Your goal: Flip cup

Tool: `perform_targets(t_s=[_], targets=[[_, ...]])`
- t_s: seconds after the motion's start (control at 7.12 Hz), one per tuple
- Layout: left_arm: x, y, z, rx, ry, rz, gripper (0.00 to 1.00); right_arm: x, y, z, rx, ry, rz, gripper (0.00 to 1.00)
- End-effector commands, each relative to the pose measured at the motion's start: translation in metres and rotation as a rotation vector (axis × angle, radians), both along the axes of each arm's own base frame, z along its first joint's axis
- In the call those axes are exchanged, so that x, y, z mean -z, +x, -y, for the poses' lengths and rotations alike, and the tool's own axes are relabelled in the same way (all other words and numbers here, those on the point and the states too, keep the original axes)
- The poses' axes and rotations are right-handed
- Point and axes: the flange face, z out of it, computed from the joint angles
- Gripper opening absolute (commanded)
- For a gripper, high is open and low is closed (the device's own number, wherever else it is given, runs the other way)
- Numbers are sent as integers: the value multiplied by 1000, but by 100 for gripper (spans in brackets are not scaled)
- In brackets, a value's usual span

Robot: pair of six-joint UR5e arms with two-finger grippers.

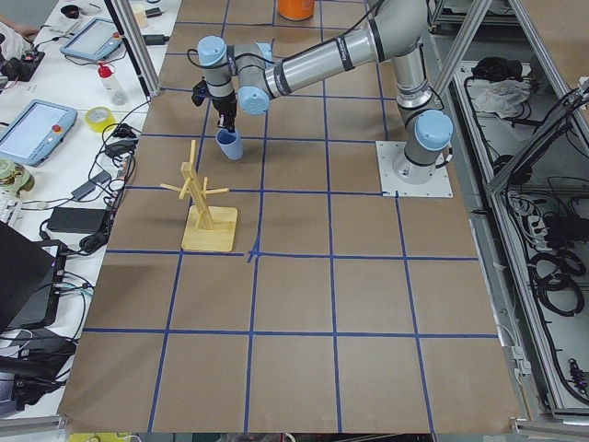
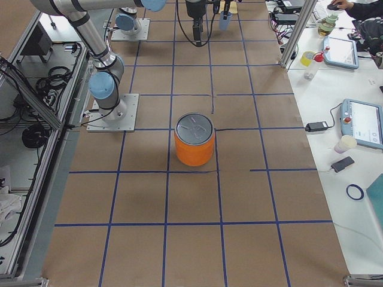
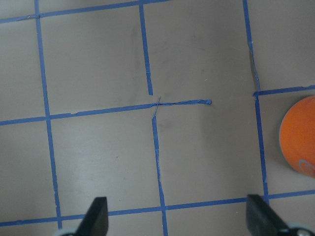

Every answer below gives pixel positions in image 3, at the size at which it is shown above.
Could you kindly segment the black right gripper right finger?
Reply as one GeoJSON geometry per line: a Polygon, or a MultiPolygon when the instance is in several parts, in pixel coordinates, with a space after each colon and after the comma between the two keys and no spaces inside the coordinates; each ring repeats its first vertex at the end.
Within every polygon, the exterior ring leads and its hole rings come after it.
{"type": "Polygon", "coordinates": [[[257,194],[248,194],[246,226],[252,236],[289,236],[289,226],[257,194]]]}

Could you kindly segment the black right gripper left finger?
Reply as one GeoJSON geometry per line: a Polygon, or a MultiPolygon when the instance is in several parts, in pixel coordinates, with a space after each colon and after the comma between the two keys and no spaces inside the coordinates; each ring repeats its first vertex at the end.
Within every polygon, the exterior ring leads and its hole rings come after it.
{"type": "Polygon", "coordinates": [[[75,231],[75,236],[106,236],[109,229],[106,197],[96,197],[75,231]]]}

